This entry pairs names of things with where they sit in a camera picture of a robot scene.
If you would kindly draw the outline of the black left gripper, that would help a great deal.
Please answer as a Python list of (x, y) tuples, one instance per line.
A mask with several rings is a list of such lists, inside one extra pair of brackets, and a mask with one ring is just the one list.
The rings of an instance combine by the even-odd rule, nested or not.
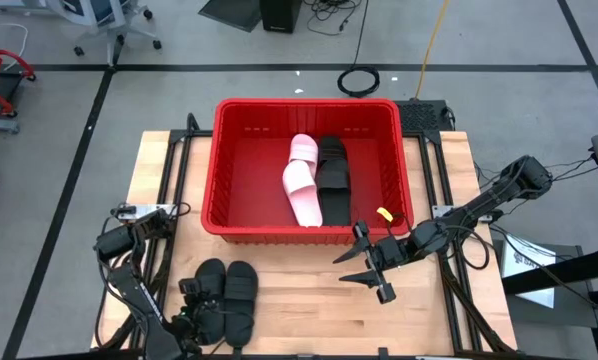
[(220, 278), (195, 277), (179, 281), (189, 317), (196, 325), (200, 345), (220, 340)]

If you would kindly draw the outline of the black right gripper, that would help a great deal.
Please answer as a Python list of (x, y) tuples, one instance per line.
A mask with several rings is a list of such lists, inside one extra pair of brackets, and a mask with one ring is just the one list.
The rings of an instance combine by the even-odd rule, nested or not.
[(389, 303), (396, 299), (393, 286), (386, 280), (384, 272), (404, 265), (408, 255), (404, 245), (392, 235), (385, 237), (375, 244), (369, 240), (369, 230), (365, 222), (359, 221), (353, 227), (355, 242), (343, 255), (336, 258), (333, 263), (338, 264), (348, 261), (364, 253), (366, 255), (366, 272), (345, 275), (340, 277), (342, 282), (353, 282), (376, 287), (376, 295), (381, 304)]

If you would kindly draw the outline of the pink slide sandal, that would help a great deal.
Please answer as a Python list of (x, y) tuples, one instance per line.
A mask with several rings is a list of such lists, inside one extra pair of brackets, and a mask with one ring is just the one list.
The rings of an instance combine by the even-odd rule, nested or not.
[(318, 150), (318, 145), (312, 137), (306, 134), (297, 134), (292, 138), (290, 143), (288, 162), (305, 162), (309, 167), (312, 178), (315, 178), (317, 172)]
[(320, 227), (323, 218), (316, 183), (308, 164), (292, 160), (283, 171), (282, 184), (298, 224)]

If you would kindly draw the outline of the red plastic bin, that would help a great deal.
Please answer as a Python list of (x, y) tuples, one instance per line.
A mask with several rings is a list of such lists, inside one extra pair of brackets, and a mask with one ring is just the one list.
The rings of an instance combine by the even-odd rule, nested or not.
[[(339, 137), (351, 180), (351, 219), (370, 238), (414, 222), (399, 110), (388, 99), (230, 98), (215, 113), (201, 223), (229, 243), (350, 244), (351, 227), (298, 225), (282, 186), (297, 134)], [(376, 210), (387, 209), (388, 223)]]

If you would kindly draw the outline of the black perforated box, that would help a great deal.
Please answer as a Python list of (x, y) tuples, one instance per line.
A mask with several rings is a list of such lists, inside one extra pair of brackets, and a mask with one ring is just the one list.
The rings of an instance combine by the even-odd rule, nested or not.
[(444, 100), (396, 101), (404, 134), (454, 131), (455, 116)]

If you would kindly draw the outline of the white paper sheet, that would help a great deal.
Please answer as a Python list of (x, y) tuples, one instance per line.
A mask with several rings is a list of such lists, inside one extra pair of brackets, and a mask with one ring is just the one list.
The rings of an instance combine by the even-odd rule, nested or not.
[[(503, 240), (500, 257), (500, 271), (503, 278), (538, 269), (540, 265), (548, 266), (556, 263), (555, 251), (528, 242), (512, 234)], [(555, 290), (553, 288), (535, 290), (517, 294), (517, 297), (552, 309), (554, 307)]]

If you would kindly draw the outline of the black metal beam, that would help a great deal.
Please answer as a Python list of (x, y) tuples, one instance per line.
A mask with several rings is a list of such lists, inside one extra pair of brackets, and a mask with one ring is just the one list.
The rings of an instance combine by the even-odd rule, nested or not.
[(502, 279), (506, 294), (543, 290), (598, 278), (598, 251)]

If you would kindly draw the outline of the dark gray side table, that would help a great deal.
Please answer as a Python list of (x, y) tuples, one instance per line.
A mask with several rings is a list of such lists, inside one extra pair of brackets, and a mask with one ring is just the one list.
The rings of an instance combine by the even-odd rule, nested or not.
[[(494, 242), (500, 265), (503, 240)], [(580, 246), (539, 244), (557, 254), (557, 262), (585, 255)], [(514, 320), (585, 327), (591, 330), (598, 354), (598, 278), (550, 287), (555, 290), (552, 309), (527, 301), (517, 294), (506, 294), (511, 318)]]

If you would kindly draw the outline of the black computer tower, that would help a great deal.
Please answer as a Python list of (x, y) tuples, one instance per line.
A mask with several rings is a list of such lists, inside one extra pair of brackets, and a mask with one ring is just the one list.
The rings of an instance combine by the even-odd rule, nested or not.
[(270, 32), (294, 32), (302, 0), (259, 0), (263, 28)]

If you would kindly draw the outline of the dark floor mat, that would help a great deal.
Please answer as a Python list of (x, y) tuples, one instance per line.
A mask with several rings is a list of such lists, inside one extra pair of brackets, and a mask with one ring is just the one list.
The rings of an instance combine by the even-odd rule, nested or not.
[(261, 21), (259, 0), (209, 0), (198, 14), (246, 32)]

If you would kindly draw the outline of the white office chair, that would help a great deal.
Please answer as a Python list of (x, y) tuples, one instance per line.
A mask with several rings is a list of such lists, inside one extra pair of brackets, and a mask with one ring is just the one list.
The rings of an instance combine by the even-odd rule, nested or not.
[(152, 40), (153, 48), (162, 49), (162, 43), (156, 34), (144, 31), (132, 24), (136, 16), (143, 16), (147, 21), (154, 17), (139, 0), (45, 0), (46, 6), (53, 13), (87, 30), (75, 41), (73, 52), (76, 56), (85, 55), (80, 43), (86, 39), (104, 36), (106, 38), (107, 63), (116, 64), (115, 48), (122, 47), (126, 36), (136, 34)]

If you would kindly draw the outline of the silver metal bracket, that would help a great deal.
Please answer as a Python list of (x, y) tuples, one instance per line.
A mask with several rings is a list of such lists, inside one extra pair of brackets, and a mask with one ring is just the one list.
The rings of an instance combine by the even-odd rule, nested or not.
[[(438, 218), (444, 216), (446, 213), (454, 210), (455, 207), (453, 205), (433, 205), (431, 207), (432, 216), (434, 218)], [(479, 218), (479, 222), (482, 223), (490, 223), (493, 220), (493, 216), (491, 213), (487, 213)]]
[(170, 213), (174, 208), (173, 204), (142, 204), (133, 205), (122, 203), (118, 207), (110, 210), (110, 214), (119, 221), (135, 221), (152, 212), (163, 209), (166, 213)]

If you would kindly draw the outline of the black metal rig frame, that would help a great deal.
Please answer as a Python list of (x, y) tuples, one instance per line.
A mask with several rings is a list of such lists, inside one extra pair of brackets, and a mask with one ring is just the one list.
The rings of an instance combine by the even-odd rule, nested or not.
[(208, 233), (200, 215), (212, 139), (182, 139), (177, 130), (147, 131), (141, 137), (128, 201), (159, 201), (159, 191), (180, 193), (184, 215), (171, 241), (159, 242), (154, 257), (170, 263), (161, 303), (176, 314), (178, 289), (209, 258), (243, 260), (259, 276), (254, 333), (246, 355), (450, 355), (456, 348), (486, 347), (463, 309), (449, 317), (436, 256), (391, 270), (396, 299), (381, 304), (374, 291), (345, 281), (362, 272), (362, 258), (342, 261), (341, 245), (231, 244)]

